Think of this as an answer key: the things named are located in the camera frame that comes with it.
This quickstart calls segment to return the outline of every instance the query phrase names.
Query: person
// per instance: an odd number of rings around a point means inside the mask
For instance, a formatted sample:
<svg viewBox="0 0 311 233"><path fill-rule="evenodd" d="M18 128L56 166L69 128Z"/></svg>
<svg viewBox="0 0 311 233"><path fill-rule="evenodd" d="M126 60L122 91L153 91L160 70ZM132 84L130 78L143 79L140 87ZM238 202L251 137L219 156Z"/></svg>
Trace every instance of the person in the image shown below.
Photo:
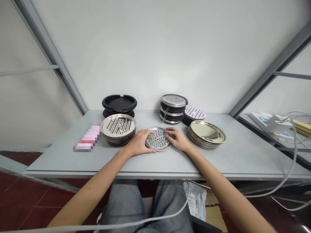
<svg viewBox="0 0 311 233"><path fill-rule="evenodd" d="M122 166L132 156L156 153L146 148L145 140L150 130L140 130L131 141L100 169L60 210L48 227L81 225L93 211L111 186L103 225L136 222L145 219L142 197L136 180L114 180ZM193 160L205 178L222 207L242 232L275 233L270 224L257 209L194 147L176 128L167 128L165 133L175 136L166 138L177 149L185 152ZM152 217L166 216L178 212L186 201L181 181L160 180L152 209ZM177 216L147 222L143 225L105 230L102 232L193 232L188 205Z"/></svg>

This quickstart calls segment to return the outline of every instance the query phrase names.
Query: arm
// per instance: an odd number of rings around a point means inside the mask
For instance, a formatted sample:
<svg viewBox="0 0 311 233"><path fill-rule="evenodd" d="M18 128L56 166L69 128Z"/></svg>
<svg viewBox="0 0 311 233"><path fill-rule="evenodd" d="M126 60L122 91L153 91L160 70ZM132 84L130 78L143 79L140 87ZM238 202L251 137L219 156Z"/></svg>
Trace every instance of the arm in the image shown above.
<svg viewBox="0 0 311 233"><path fill-rule="evenodd" d="M133 155L155 153L155 150L145 147L145 141L153 131L143 129L132 140L119 150L115 157L99 170L60 210L49 223L48 227L81 225L90 215L120 169Z"/></svg>
<svg viewBox="0 0 311 233"><path fill-rule="evenodd" d="M258 210L202 156L199 149L189 143L182 132L175 128L167 128L165 133L175 135L176 139L166 137L173 146L186 152L194 161L223 208L242 232L275 233Z"/></svg>

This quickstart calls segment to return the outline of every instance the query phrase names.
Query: white table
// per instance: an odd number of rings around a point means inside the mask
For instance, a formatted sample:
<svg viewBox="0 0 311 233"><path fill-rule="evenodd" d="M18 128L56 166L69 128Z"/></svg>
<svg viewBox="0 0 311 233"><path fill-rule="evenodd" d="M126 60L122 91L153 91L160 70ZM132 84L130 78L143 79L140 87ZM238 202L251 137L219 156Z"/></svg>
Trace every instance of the white table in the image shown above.
<svg viewBox="0 0 311 233"><path fill-rule="evenodd" d="M119 150L104 140L92 152L74 152L73 146L94 122L102 122L102 111L89 111L47 149L24 174L35 177L90 177L101 169ZM159 112L135 111L137 131L153 126L163 128ZM227 140L216 150L200 149L220 172L230 180L281 180L292 160L254 134L229 115L207 114L206 121L220 127ZM186 133L183 123L174 125ZM202 178L192 160L173 146L156 154L134 156L128 160L117 178L127 179L199 179ZM289 180L311 181L311 172L296 164Z"/></svg>
<svg viewBox="0 0 311 233"><path fill-rule="evenodd" d="M242 120L244 123L246 123L247 125L251 126L252 128L254 128L255 130L260 131L263 135L265 135L267 138L269 138L272 142L275 142L276 144L278 144L280 147L286 147L286 148L294 148L294 144L290 143L290 142L286 142L286 141L281 141L278 139L275 139L273 137L271 137L269 134L267 134L264 130L262 130L262 128L259 127L259 125L256 124L255 121L253 121L252 118L250 118L249 115L247 114L241 114L240 116L240 120ZM304 123L309 123L310 122L310 118L308 117L300 117L298 118L299 121L302 121ZM294 132L289 129L286 131L288 134L294 136ZM298 134L299 138L304 141L305 139L307 139L307 137ZM298 149L305 149L305 147L302 144L297 144L297 148ZM297 159L300 160L301 162L303 162L305 165L307 165L309 168L311 167L311 152L297 152Z"/></svg>

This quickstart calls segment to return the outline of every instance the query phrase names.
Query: forearm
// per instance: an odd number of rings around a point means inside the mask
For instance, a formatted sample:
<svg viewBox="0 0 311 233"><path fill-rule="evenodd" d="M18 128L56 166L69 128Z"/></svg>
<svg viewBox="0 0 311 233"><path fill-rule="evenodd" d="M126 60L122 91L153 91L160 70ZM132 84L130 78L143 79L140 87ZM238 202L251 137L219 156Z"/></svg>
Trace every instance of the forearm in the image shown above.
<svg viewBox="0 0 311 233"><path fill-rule="evenodd" d="M130 158L123 149L119 150L101 170L99 170L60 210L48 227L81 225L90 215L118 172Z"/></svg>
<svg viewBox="0 0 311 233"><path fill-rule="evenodd" d="M197 165L215 196L241 231L275 233L258 210L201 155L197 148L186 153Z"/></svg>

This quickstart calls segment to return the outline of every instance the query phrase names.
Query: red tile floor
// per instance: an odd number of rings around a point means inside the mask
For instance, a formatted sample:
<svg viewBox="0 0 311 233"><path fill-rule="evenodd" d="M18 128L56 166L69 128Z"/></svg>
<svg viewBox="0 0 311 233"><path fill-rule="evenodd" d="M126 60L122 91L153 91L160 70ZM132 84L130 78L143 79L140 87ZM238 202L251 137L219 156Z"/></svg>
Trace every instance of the red tile floor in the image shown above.
<svg viewBox="0 0 311 233"><path fill-rule="evenodd" d="M38 152L5 151L0 151L0 154L25 165L30 165L41 155ZM88 179L62 180L77 187L82 187L88 181ZM153 196L157 183L157 180L139 180L138 184L142 197ZM74 193L0 172L0 231L46 227L73 195ZM109 190L84 222L84 225L96 224L97 217L107 203L108 197ZM273 200L267 198L253 198L250 201L277 232L308 232L302 227L303 224L296 212L286 211ZM222 207L220 208L228 232L240 233L228 214ZM304 209L302 215L306 216L304 225L310 227L311 208Z"/></svg>

